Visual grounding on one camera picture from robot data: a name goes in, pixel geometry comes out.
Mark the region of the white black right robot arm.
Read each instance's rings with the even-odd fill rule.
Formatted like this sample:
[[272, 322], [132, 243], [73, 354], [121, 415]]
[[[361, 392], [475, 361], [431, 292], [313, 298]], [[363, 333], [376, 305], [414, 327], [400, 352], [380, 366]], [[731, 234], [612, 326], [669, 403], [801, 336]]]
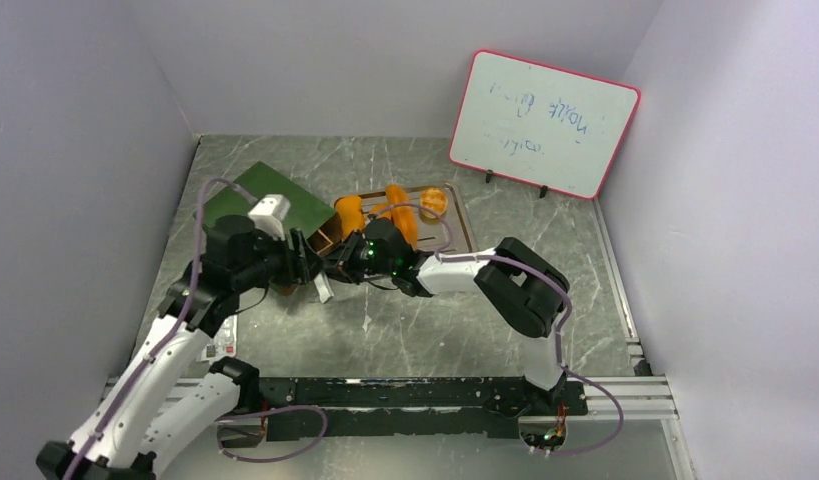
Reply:
[[376, 219], [328, 254], [323, 268], [330, 279], [348, 284], [384, 276], [410, 297], [483, 295], [522, 338], [527, 406], [547, 414], [561, 403], [561, 327], [572, 312], [570, 284], [522, 241], [506, 237], [494, 248], [466, 254], [425, 251], [390, 221]]

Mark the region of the orange fake croissant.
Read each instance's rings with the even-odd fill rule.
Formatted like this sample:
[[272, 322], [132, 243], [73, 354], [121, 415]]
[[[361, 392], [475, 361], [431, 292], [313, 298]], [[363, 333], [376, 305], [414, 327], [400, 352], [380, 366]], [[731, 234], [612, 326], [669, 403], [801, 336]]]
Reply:
[[385, 219], [392, 222], [391, 205], [388, 203], [381, 203], [374, 205], [368, 212], [367, 218], [369, 221], [377, 219]]

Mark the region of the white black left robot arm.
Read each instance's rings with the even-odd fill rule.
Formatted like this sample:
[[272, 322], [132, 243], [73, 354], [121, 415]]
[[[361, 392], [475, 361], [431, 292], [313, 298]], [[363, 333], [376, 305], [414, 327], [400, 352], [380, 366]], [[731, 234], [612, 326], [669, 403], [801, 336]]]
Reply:
[[47, 479], [156, 479], [202, 430], [265, 404], [259, 370], [215, 361], [196, 392], [162, 408], [199, 351], [240, 308], [241, 296], [305, 284], [321, 259], [298, 229], [272, 214], [226, 215], [196, 227], [196, 253], [167, 290], [144, 344], [112, 390], [66, 441], [49, 441], [36, 466]]

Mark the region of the orange fake bread loaf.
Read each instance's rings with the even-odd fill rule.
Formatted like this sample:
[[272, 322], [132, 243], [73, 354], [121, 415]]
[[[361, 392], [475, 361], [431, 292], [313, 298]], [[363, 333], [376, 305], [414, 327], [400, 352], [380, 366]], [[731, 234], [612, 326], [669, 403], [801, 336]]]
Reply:
[[366, 217], [362, 211], [362, 198], [360, 196], [341, 197], [335, 202], [334, 209], [341, 221], [343, 240], [347, 240], [352, 234], [364, 230]]

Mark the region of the silver metal tongs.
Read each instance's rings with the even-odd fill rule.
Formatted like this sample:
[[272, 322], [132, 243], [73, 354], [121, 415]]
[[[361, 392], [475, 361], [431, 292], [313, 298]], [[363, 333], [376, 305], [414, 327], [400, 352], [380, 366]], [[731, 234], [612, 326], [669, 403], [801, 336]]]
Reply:
[[346, 277], [339, 266], [338, 257], [335, 255], [325, 257], [322, 260], [320, 272], [314, 277], [314, 285], [319, 296], [319, 301], [325, 304], [333, 299], [335, 293], [332, 288], [332, 283], [343, 283], [345, 280]]

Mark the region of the round orange fake bun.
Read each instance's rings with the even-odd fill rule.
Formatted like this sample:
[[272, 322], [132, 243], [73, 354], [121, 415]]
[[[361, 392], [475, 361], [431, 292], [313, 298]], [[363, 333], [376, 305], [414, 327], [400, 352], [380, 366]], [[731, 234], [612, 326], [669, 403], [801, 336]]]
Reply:
[[433, 218], [434, 214], [445, 216], [447, 213], [449, 200], [442, 188], [429, 187], [422, 191], [419, 203], [425, 207], [421, 214], [427, 218]]

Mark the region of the long orange fake baguette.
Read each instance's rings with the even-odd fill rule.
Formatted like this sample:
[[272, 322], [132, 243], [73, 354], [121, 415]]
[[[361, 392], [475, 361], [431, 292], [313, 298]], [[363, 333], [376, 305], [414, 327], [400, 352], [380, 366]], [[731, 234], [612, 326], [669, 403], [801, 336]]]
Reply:
[[401, 232], [406, 242], [417, 248], [418, 227], [415, 220], [415, 209], [409, 206], [410, 199], [407, 192], [400, 186], [391, 184], [385, 188], [387, 205], [394, 206], [388, 213], [394, 226]]

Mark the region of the green brown paper bag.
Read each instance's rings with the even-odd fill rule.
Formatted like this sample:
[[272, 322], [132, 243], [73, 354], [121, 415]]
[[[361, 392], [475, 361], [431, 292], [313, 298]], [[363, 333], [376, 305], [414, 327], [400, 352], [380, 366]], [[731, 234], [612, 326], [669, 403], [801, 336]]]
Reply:
[[[308, 245], [324, 256], [342, 240], [338, 213], [326, 201], [264, 162], [257, 162], [232, 180], [262, 205], [263, 213], [278, 213], [285, 237], [300, 231]], [[237, 190], [225, 186], [203, 204], [203, 228], [208, 229], [227, 215], [247, 215], [254, 203]]]

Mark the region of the silver metal tray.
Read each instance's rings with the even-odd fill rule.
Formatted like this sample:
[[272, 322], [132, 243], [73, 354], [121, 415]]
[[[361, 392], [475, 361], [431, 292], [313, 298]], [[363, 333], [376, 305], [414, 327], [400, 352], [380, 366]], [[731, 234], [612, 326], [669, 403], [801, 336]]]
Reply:
[[[479, 250], [473, 230], [468, 221], [467, 210], [457, 187], [446, 181], [427, 183], [414, 186], [402, 186], [406, 192], [406, 201], [420, 204], [423, 193], [428, 189], [441, 190], [446, 199], [446, 208], [441, 217], [443, 221], [425, 212], [413, 208], [413, 216], [417, 225], [417, 247], [421, 250], [433, 251], [450, 241], [443, 250], [446, 254], [472, 253]], [[348, 203], [345, 197], [358, 197], [360, 214], [367, 216], [371, 211], [379, 211], [388, 203], [385, 188], [369, 192], [360, 192], [338, 196], [332, 201], [334, 209], [341, 214], [343, 210], [355, 205], [356, 201]]]

